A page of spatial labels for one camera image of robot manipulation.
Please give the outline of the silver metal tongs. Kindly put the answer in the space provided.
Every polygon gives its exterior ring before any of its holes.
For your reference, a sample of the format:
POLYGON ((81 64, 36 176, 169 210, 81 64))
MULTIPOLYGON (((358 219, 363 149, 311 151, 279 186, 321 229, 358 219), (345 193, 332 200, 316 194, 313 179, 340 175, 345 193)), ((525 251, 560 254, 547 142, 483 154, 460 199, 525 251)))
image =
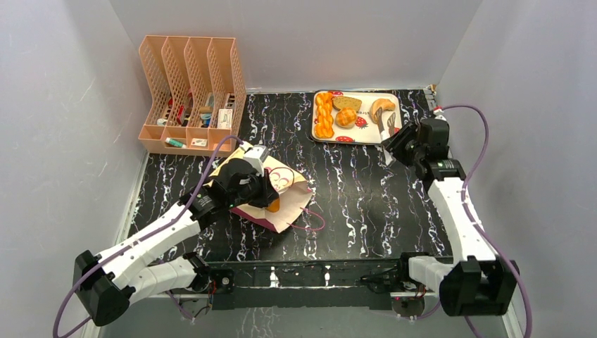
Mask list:
POLYGON ((395 162, 395 158, 393 155, 386 150, 385 142, 386 140, 390 139, 395 134, 395 122, 396 122, 396 114, 392 112, 388 118, 384 118, 384 109, 379 107, 376 111, 377 113, 377 126, 380 135, 380 144, 382 147, 382 151, 384 154, 385 164, 387 166, 392 165, 395 162))

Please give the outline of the tan fake bread roll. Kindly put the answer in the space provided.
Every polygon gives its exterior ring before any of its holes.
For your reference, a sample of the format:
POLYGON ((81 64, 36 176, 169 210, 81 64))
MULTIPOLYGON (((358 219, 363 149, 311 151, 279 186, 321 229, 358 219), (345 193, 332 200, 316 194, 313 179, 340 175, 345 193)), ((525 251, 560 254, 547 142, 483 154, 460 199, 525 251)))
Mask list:
POLYGON ((396 104, 389 99, 376 99, 370 107, 370 118, 373 123, 377 124, 384 111, 393 111, 395 108, 396 104))

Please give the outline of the strawberry print metal tray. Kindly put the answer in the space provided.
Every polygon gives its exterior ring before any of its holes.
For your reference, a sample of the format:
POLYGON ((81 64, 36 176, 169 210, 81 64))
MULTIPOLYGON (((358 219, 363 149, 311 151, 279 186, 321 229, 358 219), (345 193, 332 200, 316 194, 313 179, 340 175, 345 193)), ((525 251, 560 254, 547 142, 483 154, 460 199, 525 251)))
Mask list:
MULTIPOLYGON (((383 114, 384 118, 388 118, 389 115, 394 112, 396 114, 395 132, 398 132, 402 128, 401 117, 399 113, 399 100, 398 97, 393 94, 387 93, 372 93, 372 92, 343 92, 343 91, 332 91, 324 90, 319 91, 315 94, 313 99, 313 114, 311 123, 311 137, 317 142, 327 143, 343 143, 343 144, 360 144, 360 145, 377 145, 380 144, 380 135, 377 124, 373 123, 370 118, 370 107, 376 99, 384 98, 393 101, 396 104, 396 108, 393 111, 385 111, 383 114), (335 122, 332 124, 334 130, 334 136, 331 139, 318 139, 314 133, 315 127, 315 96, 320 92, 331 92, 332 96, 350 96, 353 98, 360 99, 362 106, 357 111, 358 119, 356 124, 351 129, 344 129, 338 127, 335 122)), ((332 117, 335 119, 336 114, 339 111, 332 106, 332 117)))

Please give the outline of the round golden fake bun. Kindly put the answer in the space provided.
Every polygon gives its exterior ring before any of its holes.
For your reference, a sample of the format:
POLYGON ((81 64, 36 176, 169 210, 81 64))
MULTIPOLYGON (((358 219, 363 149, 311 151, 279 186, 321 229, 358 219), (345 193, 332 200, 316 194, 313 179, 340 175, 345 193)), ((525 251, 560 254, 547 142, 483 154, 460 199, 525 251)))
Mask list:
POLYGON ((350 107, 342 108, 334 119, 335 124, 344 129, 351 129, 358 119, 357 111, 350 107))

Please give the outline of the brown fake bread slice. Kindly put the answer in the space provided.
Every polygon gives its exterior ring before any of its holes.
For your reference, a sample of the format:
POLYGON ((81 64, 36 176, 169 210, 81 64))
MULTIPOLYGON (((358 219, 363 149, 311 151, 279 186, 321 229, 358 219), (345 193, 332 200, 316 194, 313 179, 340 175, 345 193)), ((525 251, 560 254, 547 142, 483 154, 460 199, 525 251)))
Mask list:
POLYGON ((362 101, 350 96, 334 96, 332 98, 332 105, 338 111, 341 111, 345 108, 359 111, 362 106, 362 101))

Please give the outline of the orange braided fake bread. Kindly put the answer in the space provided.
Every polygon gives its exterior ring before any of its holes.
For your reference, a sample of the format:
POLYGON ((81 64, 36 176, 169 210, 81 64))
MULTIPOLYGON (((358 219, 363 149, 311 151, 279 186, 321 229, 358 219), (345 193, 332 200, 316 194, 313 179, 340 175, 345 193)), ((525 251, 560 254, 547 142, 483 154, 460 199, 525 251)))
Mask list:
POLYGON ((334 136, 332 124, 332 93, 320 92, 315 96, 315 127, 314 133, 318 139, 331 139, 334 136))

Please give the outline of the long golden fake baguette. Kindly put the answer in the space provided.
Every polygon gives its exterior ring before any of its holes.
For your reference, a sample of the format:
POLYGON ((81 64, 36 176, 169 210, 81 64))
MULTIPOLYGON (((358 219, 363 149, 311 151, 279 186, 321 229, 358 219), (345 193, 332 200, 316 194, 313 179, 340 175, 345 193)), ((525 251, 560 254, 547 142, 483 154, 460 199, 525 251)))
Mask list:
POLYGON ((270 213, 276 213, 280 210, 280 198, 275 199, 271 204, 265 208, 270 213))

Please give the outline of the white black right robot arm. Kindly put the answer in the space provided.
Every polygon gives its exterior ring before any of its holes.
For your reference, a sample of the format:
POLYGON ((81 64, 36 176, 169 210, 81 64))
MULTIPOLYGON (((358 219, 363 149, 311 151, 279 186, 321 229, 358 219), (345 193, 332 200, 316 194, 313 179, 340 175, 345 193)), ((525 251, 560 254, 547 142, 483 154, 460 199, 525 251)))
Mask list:
POLYGON ((453 262, 442 263, 428 253, 401 255, 396 281, 413 292, 422 284, 436 292, 446 315, 503 315, 517 286, 513 262, 508 262, 479 233, 473 207, 464 205, 465 171, 449 157, 450 127, 426 118, 400 130, 377 123, 388 163, 415 169, 444 223, 453 262))

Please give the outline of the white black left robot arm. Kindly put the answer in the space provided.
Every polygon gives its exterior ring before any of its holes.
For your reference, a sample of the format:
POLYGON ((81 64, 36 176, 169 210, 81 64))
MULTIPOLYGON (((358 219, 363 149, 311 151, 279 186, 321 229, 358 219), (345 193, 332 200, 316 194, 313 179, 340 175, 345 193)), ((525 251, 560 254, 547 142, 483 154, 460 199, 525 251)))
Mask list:
POLYGON ((154 294, 179 288, 189 288, 193 293, 207 290, 208 267, 196 254, 185 254, 168 263, 154 261, 233 209, 245 205, 267 208, 279 199, 270 179, 268 157, 257 156, 256 149, 230 157, 211 175, 202 175, 195 188, 135 236, 101 253, 84 251, 77 256, 73 293, 95 325, 114 322, 132 304, 154 294))

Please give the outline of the small white card box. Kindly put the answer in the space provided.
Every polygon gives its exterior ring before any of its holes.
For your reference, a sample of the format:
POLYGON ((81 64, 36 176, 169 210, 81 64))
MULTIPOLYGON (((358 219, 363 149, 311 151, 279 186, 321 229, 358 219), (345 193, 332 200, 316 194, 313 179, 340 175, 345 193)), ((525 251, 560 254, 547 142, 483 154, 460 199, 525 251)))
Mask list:
POLYGON ((202 138, 192 138, 189 145, 191 148, 206 148, 208 146, 208 140, 202 138))

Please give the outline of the white medicine box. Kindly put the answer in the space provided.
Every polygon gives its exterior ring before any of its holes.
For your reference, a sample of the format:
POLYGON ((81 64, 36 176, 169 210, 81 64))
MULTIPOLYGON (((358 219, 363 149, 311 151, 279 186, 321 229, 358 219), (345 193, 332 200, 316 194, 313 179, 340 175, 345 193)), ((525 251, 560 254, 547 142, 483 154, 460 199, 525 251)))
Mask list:
POLYGON ((232 108, 221 108, 218 111, 218 129, 232 129, 232 118, 233 118, 234 110, 232 108))

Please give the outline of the green white tube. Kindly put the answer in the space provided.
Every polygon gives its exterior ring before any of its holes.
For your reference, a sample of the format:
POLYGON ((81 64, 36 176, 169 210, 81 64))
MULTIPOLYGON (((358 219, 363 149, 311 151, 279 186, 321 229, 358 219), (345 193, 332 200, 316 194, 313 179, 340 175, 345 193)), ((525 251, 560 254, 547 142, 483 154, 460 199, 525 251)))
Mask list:
POLYGON ((172 138, 172 137, 165 138, 165 143, 168 146, 179 148, 179 149, 185 149, 187 147, 187 145, 184 142, 181 142, 180 140, 172 138))

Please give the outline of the peach plastic file organizer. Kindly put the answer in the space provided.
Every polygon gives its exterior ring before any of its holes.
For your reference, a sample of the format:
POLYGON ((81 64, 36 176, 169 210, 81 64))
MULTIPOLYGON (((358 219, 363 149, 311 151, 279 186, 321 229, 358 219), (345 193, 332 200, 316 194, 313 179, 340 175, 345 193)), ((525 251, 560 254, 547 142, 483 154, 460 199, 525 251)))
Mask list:
POLYGON ((147 35, 139 47, 151 108, 139 133, 150 154, 226 157, 234 151, 246 85, 233 37, 147 35), (232 108, 232 129, 218 129, 218 111, 232 108), (187 147, 168 146, 172 137, 187 147), (208 140, 191 148, 192 138, 208 140))

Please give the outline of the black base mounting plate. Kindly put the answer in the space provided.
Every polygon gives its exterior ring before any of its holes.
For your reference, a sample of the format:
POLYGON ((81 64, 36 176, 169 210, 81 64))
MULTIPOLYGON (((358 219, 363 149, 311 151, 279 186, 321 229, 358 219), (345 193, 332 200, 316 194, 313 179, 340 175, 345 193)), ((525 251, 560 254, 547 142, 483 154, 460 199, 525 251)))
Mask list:
POLYGON ((176 287, 190 307, 203 298, 215 311, 240 308, 365 307, 417 318, 439 297, 402 276, 397 258, 212 262, 198 289, 176 287))

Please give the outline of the aluminium frame rail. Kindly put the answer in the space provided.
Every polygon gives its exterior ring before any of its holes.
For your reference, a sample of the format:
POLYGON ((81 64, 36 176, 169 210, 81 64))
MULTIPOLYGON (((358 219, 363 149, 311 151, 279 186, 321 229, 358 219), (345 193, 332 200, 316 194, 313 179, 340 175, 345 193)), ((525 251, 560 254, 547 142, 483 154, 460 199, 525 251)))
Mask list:
POLYGON ((377 294, 413 292, 424 286, 439 291, 442 282, 455 282, 456 288, 478 285, 488 295, 511 273, 497 262, 437 262, 438 277, 415 276, 404 264, 390 268, 363 262, 324 262, 316 264, 278 263, 273 266, 226 265, 196 267, 188 261, 169 262, 144 268, 120 287, 130 303, 173 289, 195 293, 231 294, 235 289, 346 289, 367 287, 377 294))

